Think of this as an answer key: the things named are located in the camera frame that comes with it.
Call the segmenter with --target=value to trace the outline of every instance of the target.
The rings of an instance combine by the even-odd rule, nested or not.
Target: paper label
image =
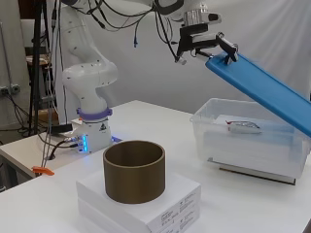
[[[186,212],[181,218],[176,220],[171,226],[168,226],[161,233],[183,233],[185,232],[199,216],[199,209],[191,209],[188,213]]]
[[[150,222],[148,224],[148,227],[151,229],[152,232],[157,232],[173,224],[176,219],[178,219],[181,215],[183,215],[186,211],[188,211],[196,204],[197,199],[199,199],[199,192],[200,188],[192,191],[185,198],[180,200],[176,205],[167,210],[167,212],[163,213],[161,216]]]

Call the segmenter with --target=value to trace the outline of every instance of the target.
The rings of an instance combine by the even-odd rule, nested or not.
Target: orange tool
[[[33,173],[47,174],[48,176],[54,175],[54,172],[51,171],[49,168],[43,168],[43,167],[37,167],[37,166],[32,167],[32,172]]]

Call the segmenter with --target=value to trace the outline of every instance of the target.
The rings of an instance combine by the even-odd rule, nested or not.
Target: black tripod
[[[33,129],[33,134],[38,134],[38,112],[40,105],[40,90],[39,90],[39,76],[40,76],[40,46],[41,46],[41,15],[44,16],[45,22],[45,37],[47,41],[48,48],[50,47],[49,38],[49,26],[48,26],[48,13],[47,13],[47,1],[46,0],[34,0],[35,4],[35,27],[34,27],[34,38],[33,38],[33,60],[32,60],[32,72],[31,72],[31,91],[30,91],[30,105],[29,105],[29,132],[28,136],[31,135]],[[49,65],[50,79],[52,77],[52,69]],[[32,110],[34,108],[34,126],[32,128]]]

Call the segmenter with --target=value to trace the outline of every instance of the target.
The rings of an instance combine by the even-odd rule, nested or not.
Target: wall outlet
[[[0,86],[0,97],[9,94],[9,89],[6,86]]]

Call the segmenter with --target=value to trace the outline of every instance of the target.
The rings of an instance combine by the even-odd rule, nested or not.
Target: blue led light
[[[86,135],[84,135],[82,137],[83,141],[84,141],[84,152],[87,152],[87,143],[86,143]]]

